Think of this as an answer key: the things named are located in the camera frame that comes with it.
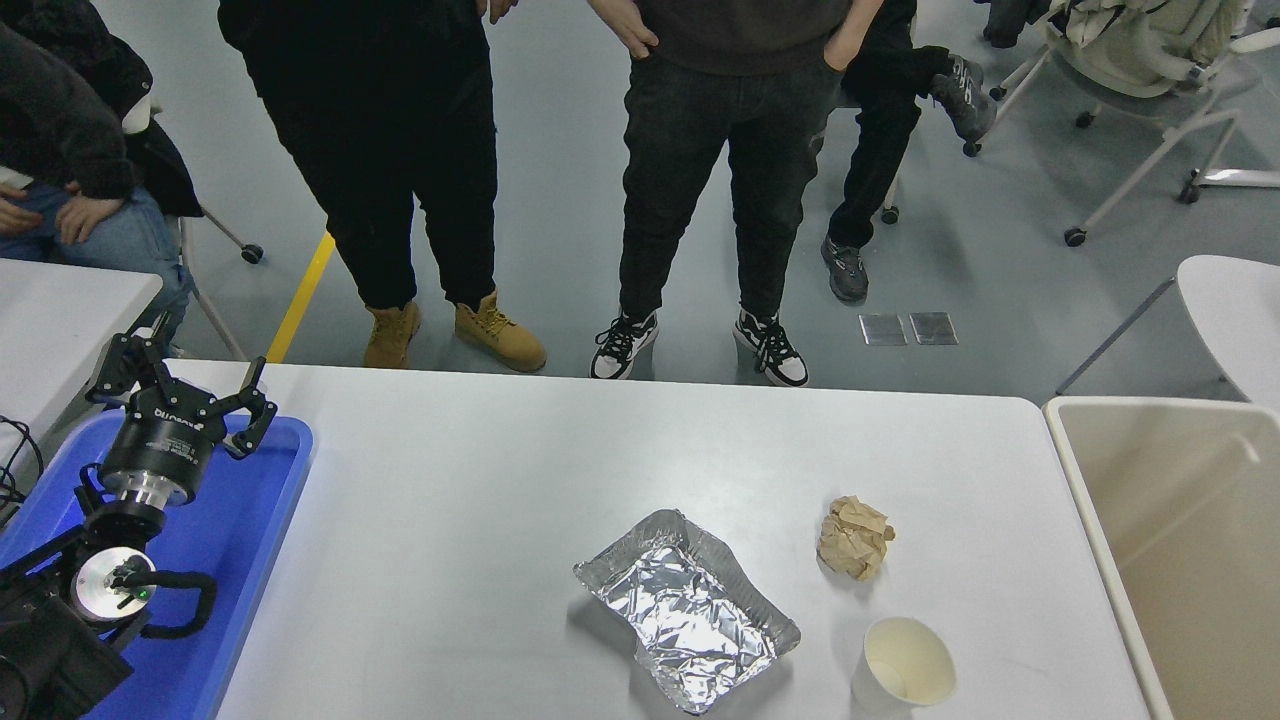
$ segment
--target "beige bin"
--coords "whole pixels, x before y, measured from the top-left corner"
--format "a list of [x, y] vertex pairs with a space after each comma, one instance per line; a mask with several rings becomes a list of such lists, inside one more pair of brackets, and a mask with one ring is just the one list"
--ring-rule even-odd
[[1280, 418], [1148, 397], [1044, 415], [1152, 717], [1280, 717]]

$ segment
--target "robotic arm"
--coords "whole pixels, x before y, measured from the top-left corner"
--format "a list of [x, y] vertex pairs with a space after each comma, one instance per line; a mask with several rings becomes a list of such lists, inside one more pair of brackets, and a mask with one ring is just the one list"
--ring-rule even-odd
[[[276, 411], [257, 388], [264, 364], [253, 360], [241, 391], [216, 398], [173, 378], [151, 340], [109, 341], [86, 400], [138, 389], [101, 465], [81, 469], [84, 523], [0, 570], [0, 717], [79, 717], [133, 673], [120, 652], [134, 638], [184, 638], [205, 626], [214, 579], [157, 570], [146, 546], [164, 529], [166, 506], [196, 498], [218, 445], [237, 460], [257, 450]], [[248, 427], [228, 436], [224, 419], [241, 409]], [[198, 591], [193, 618], [150, 624], [157, 588]]]

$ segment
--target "aluminum foil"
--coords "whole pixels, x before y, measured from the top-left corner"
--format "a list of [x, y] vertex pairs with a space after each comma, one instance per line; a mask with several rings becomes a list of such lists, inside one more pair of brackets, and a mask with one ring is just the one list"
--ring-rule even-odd
[[691, 715], [800, 643], [728, 546], [678, 510], [649, 515], [573, 574], [631, 624], [636, 661]]

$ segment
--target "blue plastic tray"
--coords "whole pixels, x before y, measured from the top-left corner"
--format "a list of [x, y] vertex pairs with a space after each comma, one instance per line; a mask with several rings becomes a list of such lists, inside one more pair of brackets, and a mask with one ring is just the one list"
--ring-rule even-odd
[[[120, 428], [120, 411], [86, 421], [63, 445], [14, 523], [0, 536], [5, 566], [84, 520], [73, 489], [79, 469], [100, 462]], [[227, 418], [229, 432], [247, 415]], [[244, 460], [216, 450], [196, 500], [168, 507], [147, 555], [163, 570], [198, 570], [218, 580], [218, 602], [205, 629], [179, 641], [138, 638], [124, 650], [133, 675], [87, 717], [211, 719], [230, 682], [271, 565], [302, 493], [311, 457], [311, 429], [296, 418], [275, 418], [261, 447]], [[152, 623], [191, 619], [195, 591], [160, 589], [147, 606]]]

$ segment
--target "black jeans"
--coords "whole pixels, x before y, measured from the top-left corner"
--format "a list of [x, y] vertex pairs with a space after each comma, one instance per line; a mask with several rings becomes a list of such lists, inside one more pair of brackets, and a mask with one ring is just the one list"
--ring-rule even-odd
[[820, 58], [753, 77], [699, 73], [657, 55], [634, 61], [625, 135], [631, 160], [622, 177], [625, 314], [644, 318], [662, 306], [676, 247], [726, 141], [740, 300], [753, 315], [777, 314], [804, 218], [800, 196], [818, 172], [838, 81]]
[[884, 202], [920, 119], [915, 97], [928, 95], [933, 76], [951, 72], [946, 47], [911, 47], [914, 15], [915, 0], [886, 0], [841, 81], [858, 101], [861, 131], [845, 177], [845, 201], [827, 229], [836, 245], [870, 242], [872, 215]]
[[[416, 195], [449, 302], [494, 290], [498, 188], [489, 45], [472, 3], [422, 28], [383, 23], [376, 47], [308, 63], [246, 64], [316, 201], [360, 297], [399, 307], [417, 295], [410, 247]], [[280, 33], [274, 38], [288, 44]], [[314, 42], [298, 53], [315, 53]], [[340, 44], [328, 53], [340, 53]]]

